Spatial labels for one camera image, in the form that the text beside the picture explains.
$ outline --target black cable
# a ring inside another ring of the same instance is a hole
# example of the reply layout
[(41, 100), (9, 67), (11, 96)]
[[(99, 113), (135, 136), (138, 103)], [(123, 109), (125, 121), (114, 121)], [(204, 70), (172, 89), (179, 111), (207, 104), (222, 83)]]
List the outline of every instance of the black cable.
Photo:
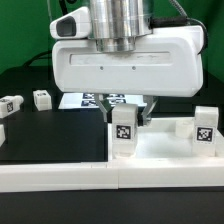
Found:
[(209, 39), (209, 36), (208, 36), (207, 28), (205, 27), (205, 25), (201, 21), (199, 21), (197, 19), (193, 19), (193, 18), (187, 18), (187, 19), (188, 19), (188, 21), (191, 24), (199, 25), (203, 29), (203, 32), (204, 32), (204, 44), (202, 46), (202, 49), (198, 53), (198, 54), (201, 54), (208, 47), (208, 39)]
[(59, 0), (59, 4), (60, 4), (60, 7), (61, 7), (61, 11), (62, 11), (63, 16), (67, 15), (68, 14), (68, 9), (67, 9), (65, 0)]
[(186, 11), (177, 0), (169, 0), (169, 2), (180, 13), (181, 16), (188, 17)]
[(67, 0), (69, 4), (75, 4), (78, 0)]
[(37, 54), (37, 55), (35, 55), (33, 58), (31, 58), (30, 60), (28, 60), (27, 62), (25, 62), (24, 64), (23, 64), (23, 67), (28, 67), (28, 66), (30, 66), (34, 61), (36, 61), (36, 60), (39, 60), (39, 59), (46, 59), (45, 57), (42, 57), (42, 56), (46, 56), (46, 55), (49, 55), (49, 54), (51, 54), (52, 53), (52, 51), (51, 50), (49, 50), (49, 51), (45, 51), (45, 52), (42, 52), (42, 53), (40, 53), (40, 54)]
[(201, 54), (208, 47), (208, 31), (205, 25), (193, 18), (188, 18), (185, 16), (171, 17), (171, 18), (153, 18), (149, 24), (151, 28), (159, 28), (159, 27), (173, 27), (173, 26), (186, 26), (188, 24), (199, 25), (203, 29), (204, 33), (204, 44), (202, 49), (198, 54)]

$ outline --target small cube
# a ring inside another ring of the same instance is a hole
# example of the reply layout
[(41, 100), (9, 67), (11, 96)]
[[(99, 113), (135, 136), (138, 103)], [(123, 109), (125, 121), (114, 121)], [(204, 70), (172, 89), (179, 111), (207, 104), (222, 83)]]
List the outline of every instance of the small cube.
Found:
[(51, 110), (51, 96), (46, 90), (37, 90), (33, 92), (34, 103), (39, 111)]
[(137, 112), (135, 104), (120, 103), (112, 111), (112, 144), (115, 157), (130, 157), (137, 146)]
[(5, 131), (4, 131), (4, 126), (0, 125), (0, 147), (5, 141)]
[(215, 156), (218, 120), (217, 107), (196, 107), (192, 148), (194, 155)]

